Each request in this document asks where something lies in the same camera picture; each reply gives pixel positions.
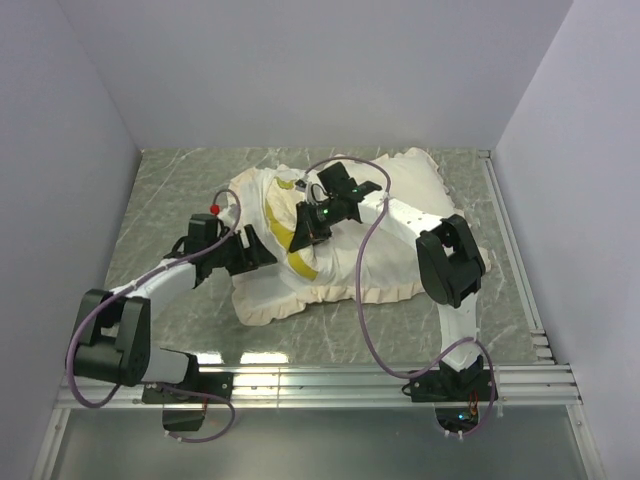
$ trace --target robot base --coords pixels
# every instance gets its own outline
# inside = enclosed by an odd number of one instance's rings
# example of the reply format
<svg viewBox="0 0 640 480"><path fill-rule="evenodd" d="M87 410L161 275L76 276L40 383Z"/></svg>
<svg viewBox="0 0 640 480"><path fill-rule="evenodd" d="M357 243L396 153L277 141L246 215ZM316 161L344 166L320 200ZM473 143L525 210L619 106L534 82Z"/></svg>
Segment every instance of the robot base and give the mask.
<svg viewBox="0 0 640 480"><path fill-rule="evenodd" d="M491 399L491 374L484 370L482 356L478 356L473 364L460 372L440 362L439 370L413 379L402 387L402 393L411 397L414 403L464 403L464 406L436 408L436 419L445 430L468 432L478 425L478 402ZM497 399L496 389L493 400Z"/></svg>
<svg viewBox="0 0 640 480"><path fill-rule="evenodd" d="M198 360L194 355L189 355L189 366L185 380L176 385L181 390L191 392L208 393L222 397L225 400L231 399L233 391L233 374L229 372L207 372L199 371ZM202 427L204 417L207 413L207 403L202 398L196 396L183 396L170 392L162 387L162 384L148 384L142 393L142 403L162 404L189 404L198 408L191 409L171 409L165 408L162 411L162 425L168 432L197 432Z"/></svg>

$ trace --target white wall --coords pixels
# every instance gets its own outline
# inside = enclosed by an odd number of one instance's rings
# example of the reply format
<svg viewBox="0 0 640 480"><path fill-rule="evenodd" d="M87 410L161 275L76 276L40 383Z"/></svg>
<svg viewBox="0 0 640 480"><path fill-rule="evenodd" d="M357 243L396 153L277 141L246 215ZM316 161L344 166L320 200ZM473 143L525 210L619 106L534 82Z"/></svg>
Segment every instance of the white wall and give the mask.
<svg viewBox="0 0 640 480"><path fill-rule="evenodd" d="M53 0L0 2L0 478L27 478L138 152Z"/></svg>
<svg viewBox="0 0 640 480"><path fill-rule="evenodd" d="M576 0L497 147L555 352L612 480L640 478L640 3Z"/></svg>
<svg viewBox="0 0 640 480"><path fill-rule="evenodd" d="M492 148L570 0L60 0L140 147Z"/></svg>

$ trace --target white cloth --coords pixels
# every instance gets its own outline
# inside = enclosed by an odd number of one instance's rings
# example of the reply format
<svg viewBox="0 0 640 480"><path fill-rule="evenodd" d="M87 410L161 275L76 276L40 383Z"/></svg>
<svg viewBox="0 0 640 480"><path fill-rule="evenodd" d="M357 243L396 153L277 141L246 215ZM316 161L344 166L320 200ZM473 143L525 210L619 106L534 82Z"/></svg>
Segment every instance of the white cloth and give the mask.
<svg viewBox="0 0 640 480"><path fill-rule="evenodd" d="M457 212L438 174L438 166L424 151L412 148L394 158L375 162L391 177L391 196L422 211L449 217ZM371 180L385 185L378 170L344 161L358 184ZM258 237L278 259L276 265L233 278L232 301L245 325L266 325L305 309L309 303L355 298L355 261L369 225L344 221L332 227L333 236L315 247L288 253L296 224L296 204L304 193L293 188L303 171L251 168L231 181L242 205L240 225L252 224ZM311 181L318 182L315 174ZM487 252L481 249L487 268ZM423 292L415 249L380 229L371 237L362 267L363 301L388 303Z"/></svg>

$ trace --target cable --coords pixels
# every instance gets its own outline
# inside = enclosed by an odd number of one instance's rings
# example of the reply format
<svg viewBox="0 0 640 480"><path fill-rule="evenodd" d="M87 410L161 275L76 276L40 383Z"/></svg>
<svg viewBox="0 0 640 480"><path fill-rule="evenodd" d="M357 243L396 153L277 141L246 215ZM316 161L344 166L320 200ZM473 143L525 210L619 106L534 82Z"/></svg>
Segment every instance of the cable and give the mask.
<svg viewBox="0 0 640 480"><path fill-rule="evenodd" d="M80 403L81 405L83 405L83 406L85 406L87 408L100 408L100 407L103 407L104 405L109 403L109 401L113 398L113 396L116 394L116 392L120 388L119 384L115 385L113 387L113 389L109 392L109 394L99 402L91 402L91 401L87 400L82 395L80 390L78 389L78 384L76 383L76 377L73 374L73 360L74 360L75 355L76 355L76 350L78 349L78 344L80 342L80 337L82 336L84 330L87 328L87 325L89 324L89 322L91 320L93 320L94 318L96 318L107 307L109 307L109 305L111 305L112 303L116 302L118 299L120 299L122 297L125 297L126 295L130 294L136 288L144 285L145 283L147 283L149 280L151 280L152 278L156 277L160 273L162 273L162 272L164 272L166 270L169 270L170 268L177 267L178 265L182 265L184 263L190 262L191 260L195 260L196 258L199 258L199 257L201 257L203 255L206 255L206 254L212 252L213 250L215 250L216 248L218 248L225 241L227 241L227 239L231 235L233 235L233 232L235 232L238 224L240 223L240 214L242 213L242 207L240 206L240 199L238 198L238 195L236 195L235 192L233 192L232 190L229 190L227 188L219 190L215 194L215 196L213 198L213 203L214 204L216 203L218 197L223 193L228 193L229 195L231 195L235 199L236 204L238 205L238 216L236 217L236 220L235 220L233 226L229 229L228 232L226 232L225 235L223 235L220 238L220 240L218 240L216 243L214 243L210 247L207 247L207 248L205 248L203 250L200 250L199 252L192 253L191 255L187 255L187 256L179 258L179 259L177 259L177 260L175 260L173 262L170 262L170 263L168 263L168 264L166 264L164 266L161 266L161 267L158 267L158 268L155 268L155 269L151 270L150 272L148 272L145 275L143 275L142 277L140 277L140 279L137 282L135 282L135 284L129 285L127 288L121 290L120 292L116 293L115 295L109 297L107 300L102 302L100 305L98 305L96 308L94 308L82 320L82 322L80 322L80 325L78 325L78 328L76 329L75 333L71 337L71 343L69 344L69 350L67 350L67 357L66 357L67 383L69 384L69 390L71 390L71 393L73 394L74 398L78 401L78 403ZM226 404L229 407L229 409L231 410L231 421L218 434L214 435L213 437L208 437L209 439L213 440L215 438L218 438L221 435L223 435L224 433L226 433L231 428L231 425L233 424L233 421L235 419L235 409L233 408L233 406L231 405L231 403L229 401L223 399L222 397L217 397L215 395L209 395L209 394L204 394L204 393L199 393L199 392L189 392L189 391L186 391L186 390L179 390L179 389L177 389L175 387L171 387L171 386L166 385L166 384L163 384L163 386L165 388L167 388L168 390L177 391L177 392L183 393L185 395L208 398L208 399L211 399L211 400L215 400L217 402L222 402L222 403ZM205 439L205 440L200 440L200 441L197 441L197 442L196 441L191 441L190 443L200 443L201 441L208 441L208 440Z"/></svg>
<svg viewBox="0 0 640 480"><path fill-rule="evenodd" d="M475 427L473 427L471 430L463 434L464 436L471 435L472 433L478 431L478 429L486 423L489 417L489 414L493 409L494 398L496 395L496 380L495 380L495 374L493 371L493 362L491 360L491 356L489 355L489 352L484 347L484 345L482 345L477 339L472 337L465 337L449 345L444 351L440 353L440 355L438 355L435 358L433 362L431 362L427 367L423 368L422 370L418 370L417 372L413 372L413 373L396 372L385 363L385 361L382 359L380 354L376 351L376 347L374 346L373 341L371 340L371 336L369 334L369 330L367 329L367 323L364 318L364 308L362 304L362 287L361 287L362 278L361 277L362 277L362 258L364 256L364 251L367 248L367 243L369 242L369 239L373 235L373 232L375 232L376 228L378 228L378 225L380 225L385 215L389 211L389 193L391 190L391 177L380 165L377 165L376 163L370 160L364 160L362 158L352 157L349 155L335 156L335 157L327 158L325 160L321 160L317 163L314 163L312 166L310 166L305 171L305 173L309 173L314 168L320 165L324 165L325 163L332 162L332 161L339 161L339 160L351 160L356 163L364 163L367 165L371 165L375 169L382 172L385 179L387 180L387 185L384 189L386 195L384 196L382 212L380 213L380 215L378 215L378 218L376 218L375 222L373 222L371 227L369 227L369 230L367 230L367 233L365 234L364 238L362 239L362 243L360 244L360 248L358 249L358 256L356 258L356 310L358 311L358 320L360 322L360 329L362 330L362 335L364 337L365 343L367 344L367 348L371 352L371 355L373 356L373 359L376 361L378 366L382 370L384 370L386 373L388 373L392 377L401 378L404 380L413 380L417 377L424 375L433 367L438 365L438 363L440 363L442 359L444 359L444 357L446 357L449 353L451 353L460 345L463 345L466 343L475 343L480 348L484 356L487 358L487 363L489 364L489 374L491 375L491 396L489 399L489 405L487 406L487 411L482 416L482 419L478 422L478 424Z"/></svg>

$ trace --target gray marble floor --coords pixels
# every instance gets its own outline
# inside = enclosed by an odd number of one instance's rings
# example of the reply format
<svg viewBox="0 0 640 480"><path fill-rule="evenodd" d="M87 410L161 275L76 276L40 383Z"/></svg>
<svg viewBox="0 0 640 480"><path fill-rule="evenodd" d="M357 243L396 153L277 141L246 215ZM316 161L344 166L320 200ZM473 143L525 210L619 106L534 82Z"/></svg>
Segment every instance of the gray marble floor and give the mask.
<svg viewBox="0 0 640 480"><path fill-rule="evenodd" d="M130 281L157 265L182 236L191 214L207 212L213 193L248 167L284 163L304 167L331 154L373 159L400 149L237 148L146 150L122 223L107 287ZM480 339L499 363L535 360L524 310L500 234L489 189L475 150L429 150L440 166L456 207L464 210L493 269L478 302ZM247 327L235 316L231 281L216 270L198 289L173 302L152 327L153 340L176 350L209 354L226 364L289 362L298 365L371 363L354 302L312 305L264 327ZM420 363L440 348L437 309L425 295L365 308L372 337L390 362Z"/></svg>

